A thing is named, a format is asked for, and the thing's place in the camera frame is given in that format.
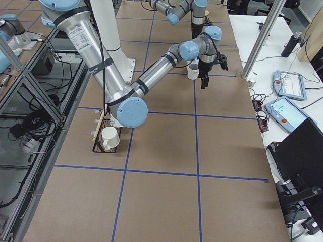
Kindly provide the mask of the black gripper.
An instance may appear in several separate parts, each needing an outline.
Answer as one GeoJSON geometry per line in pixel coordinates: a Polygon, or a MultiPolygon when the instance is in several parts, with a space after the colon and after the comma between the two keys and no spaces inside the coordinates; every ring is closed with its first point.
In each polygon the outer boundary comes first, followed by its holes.
{"type": "Polygon", "coordinates": [[[196,38],[200,33],[202,33],[204,26],[210,26],[210,25],[212,25],[212,21],[207,17],[204,17],[202,20],[202,23],[200,24],[195,24],[191,22],[192,38],[196,38]]]}
{"type": "Polygon", "coordinates": [[[213,65],[220,64],[223,70],[228,70],[227,57],[223,54],[201,55],[199,57],[198,68],[201,79],[201,89],[205,89],[209,84],[208,73],[213,69],[213,65]]]}

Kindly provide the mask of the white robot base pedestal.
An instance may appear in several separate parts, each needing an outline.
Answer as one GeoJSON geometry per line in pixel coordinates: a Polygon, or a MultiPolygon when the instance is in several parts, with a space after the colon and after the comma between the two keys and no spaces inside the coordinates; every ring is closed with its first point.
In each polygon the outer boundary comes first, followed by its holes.
{"type": "Polygon", "coordinates": [[[117,50],[110,51],[108,50],[109,55],[112,57],[117,69],[121,73],[123,79],[126,83],[131,83],[136,60],[133,58],[127,58],[126,55],[122,52],[122,49],[119,47],[117,50]]]}

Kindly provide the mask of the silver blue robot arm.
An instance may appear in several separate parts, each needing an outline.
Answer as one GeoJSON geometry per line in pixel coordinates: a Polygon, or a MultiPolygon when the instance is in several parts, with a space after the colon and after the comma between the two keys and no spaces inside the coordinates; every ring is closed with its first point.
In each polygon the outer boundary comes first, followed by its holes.
{"type": "Polygon", "coordinates": [[[176,25],[190,12],[192,39],[196,38],[203,32],[204,26],[213,25],[213,22],[206,16],[208,1],[182,1],[177,6],[171,5],[168,1],[149,0],[148,2],[152,11],[159,11],[164,14],[172,25],[176,25]]]}
{"type": "Polygon", "coordinates": [[[208,73],[213,65],[227,68],[225,56],[218,51],[221,29],[205,25],[207,1],[182,1],[175,7],[167,1],[149,2],[151,9],[166,15],[171,24],[177,24],[190,13],[192,39],[172,45],[135,81],[131,74],[135,62],[120,48],[111,1],[42,1],[41,4],[43,24],[67,34],[103,89],[105,111],[124,127],[136,128],[145,122],[148,107],[144,95],[180,61],[198,60],[202,89],[208,86],[208,73]]]}

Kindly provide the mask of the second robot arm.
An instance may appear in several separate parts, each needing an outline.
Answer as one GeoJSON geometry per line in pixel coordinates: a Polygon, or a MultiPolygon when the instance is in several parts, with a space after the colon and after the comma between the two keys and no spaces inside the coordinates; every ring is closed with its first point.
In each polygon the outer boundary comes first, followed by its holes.
{"type": "MultiPolygon", "coordinates": [[[[98,36],[96,38],[90,37],[86,38],[85,37],[85,32],[80,31],[76,34],[73,35],[68,35],[70,40],[72,41],[74,47],[76,50],[81,53],[88,47],[94,46],[94,42],[97,41],[102,41],[102,44],[106,48],[111,47],[110,52],[118,51],[121,46],[120,46],[120,40],[118,37],[118,30],[116,27],[116,20],[115,20],[115,15],[114,13],[99,13],[95,14],[86,7],[79,7],[75,8],[69,11],[61,12],[61,15],[55,19],[55,21],[51,21],[47,18],[44,18],[44,25],[56,28],[58,24],[60,24],[63,20],[71,17],[72,15],[77,15],[82,12],[88,12],[89,16],[93,18],[93,21],[96,22],[96,27],[100,27],[100,33],[102,34],[104,30],[110,31],[112,33],[112,37],[109,38],[108,36],[98,36]],[[104,29],[103,23],[109,23],[110,25],[107,26],[107,28],[104,29]]],[[[22,36],[26,33],[25,28],[22,26],[20,23],[19,18],[14,15],[14,14],[5,14],[1,16],[1,37],[7,41],[13,36],[19,37],[22,36]]]]}

